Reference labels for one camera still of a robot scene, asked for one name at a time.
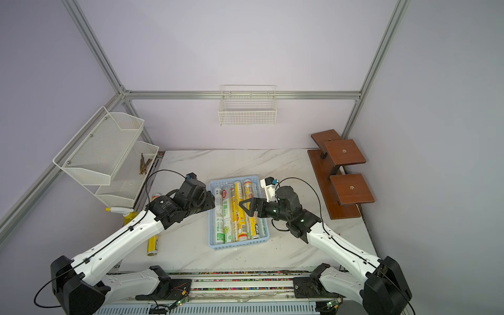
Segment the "yellow red chef wrap roll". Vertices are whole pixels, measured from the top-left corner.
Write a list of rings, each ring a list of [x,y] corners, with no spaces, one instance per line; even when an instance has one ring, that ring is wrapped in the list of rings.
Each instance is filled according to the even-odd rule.
[[[248,240],[248,226],[246,222],[245,212],[238,205],[239,202],[244,200],[244,191],[242,187],[242,183],[240,181],[234,182],[235,189],[235,205],[236,205],[236,224],[237,224],[237,233],[238,233],[238,241],[246,241]]]

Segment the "white green grape wrap roll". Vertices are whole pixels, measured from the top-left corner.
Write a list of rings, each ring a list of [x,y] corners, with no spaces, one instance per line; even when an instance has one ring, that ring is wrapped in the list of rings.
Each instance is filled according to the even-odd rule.
[[[223,187],[223,223],[224,242],[226,244],[235,242],[234,219],[232,212],[232,195],[230,186]]]

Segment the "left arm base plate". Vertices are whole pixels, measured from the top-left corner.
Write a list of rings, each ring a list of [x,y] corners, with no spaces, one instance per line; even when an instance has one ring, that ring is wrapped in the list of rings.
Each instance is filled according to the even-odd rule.
[[[149,295],[137,295],[136,301],[179,301],[188,296],[192,285],[191,279],[171,279],[163,281]]]

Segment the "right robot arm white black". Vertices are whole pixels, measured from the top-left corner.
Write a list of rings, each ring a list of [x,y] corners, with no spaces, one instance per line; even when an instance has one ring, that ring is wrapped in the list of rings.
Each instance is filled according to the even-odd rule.
[[[270,188],[268,198],[249,198],[239,206],[251,217],[283,221],[295,238],[323,251],[347,273],[329,266],[318,275],[322,287],[360,303],[368,314],[401,314],[410,307],[412,292],[392,257],[376,255],[351,244],[323,220],[303,208],[291,186]]]

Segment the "yellow blue label wrap roll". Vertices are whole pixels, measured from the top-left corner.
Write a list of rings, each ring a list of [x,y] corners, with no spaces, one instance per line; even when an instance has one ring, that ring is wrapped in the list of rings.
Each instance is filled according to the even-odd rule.
[[[244,198],[250,199],[255,197],[254,184],[251,179],[246,179],[244,182]],[[255,215],[248,215],[248,235],[251,240],[260,238],[259,223]]]

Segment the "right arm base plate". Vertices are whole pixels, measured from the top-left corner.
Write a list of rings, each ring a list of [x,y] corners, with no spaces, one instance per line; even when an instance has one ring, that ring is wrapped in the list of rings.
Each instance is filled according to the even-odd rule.
[[[338,293],[327,291],[319,279],[307,277],[295,277],[292,279],[296,299],[329,299],[343,297]]]

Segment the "yellow icon wrap roll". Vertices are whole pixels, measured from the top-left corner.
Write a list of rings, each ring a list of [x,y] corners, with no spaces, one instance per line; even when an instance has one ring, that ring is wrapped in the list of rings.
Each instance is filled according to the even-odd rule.
[[[157,234],[148,240],[147,256],[154,257],[158,254],[160,236]]]

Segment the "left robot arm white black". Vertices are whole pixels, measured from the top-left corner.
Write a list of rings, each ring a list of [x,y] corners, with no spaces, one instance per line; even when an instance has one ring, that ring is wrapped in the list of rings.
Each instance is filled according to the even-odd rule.
[[[94,314],[103,305],[126,299],[180,299],[190,282],[173,282],[161,266],[110,276],[108,272],[151,237],[197,213],[215,207],[203,182],[187,178],[180,189],[152,200],[128,225],[93,248],[51,263],[52,292],[66,314]]]

